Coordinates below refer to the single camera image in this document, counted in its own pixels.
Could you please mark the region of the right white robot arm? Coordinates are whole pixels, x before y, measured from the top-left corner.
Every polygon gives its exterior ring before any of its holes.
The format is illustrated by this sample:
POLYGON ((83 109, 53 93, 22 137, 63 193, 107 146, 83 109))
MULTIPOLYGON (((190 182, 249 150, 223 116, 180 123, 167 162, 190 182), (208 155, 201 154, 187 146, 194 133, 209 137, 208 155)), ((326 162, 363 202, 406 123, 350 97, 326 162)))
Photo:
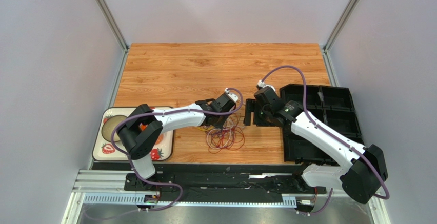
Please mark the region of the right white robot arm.
POLYGON ((306 104, 285 102, 272 86, 258 86, 254 100, 266 122, 283 130, 283 135, 299 136, 329 155, 336 166, 307 165, 300 173, 311 187, 343 190, 358 203, 372 197, 389 199, 385 156, 376 145, 357 143, 335 131, 308 111, 306 104))

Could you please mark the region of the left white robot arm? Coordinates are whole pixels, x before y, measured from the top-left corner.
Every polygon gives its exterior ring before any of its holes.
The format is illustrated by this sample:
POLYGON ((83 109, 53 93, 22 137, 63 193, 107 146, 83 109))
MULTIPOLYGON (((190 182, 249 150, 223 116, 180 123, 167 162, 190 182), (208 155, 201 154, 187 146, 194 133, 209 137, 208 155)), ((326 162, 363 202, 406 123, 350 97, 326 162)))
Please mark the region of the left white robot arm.
POLYGON ((148 179, 155 174, 150 153, 159 136, 185 127, 222 128, 228 116, 238 109, 235 107, 238 100, 236 94, 225 91, 216 99, 199 100, 173 109, 153 109, 143 104, 116 125, 111 142, 117 135, 132 168, 139 177, 148 179))

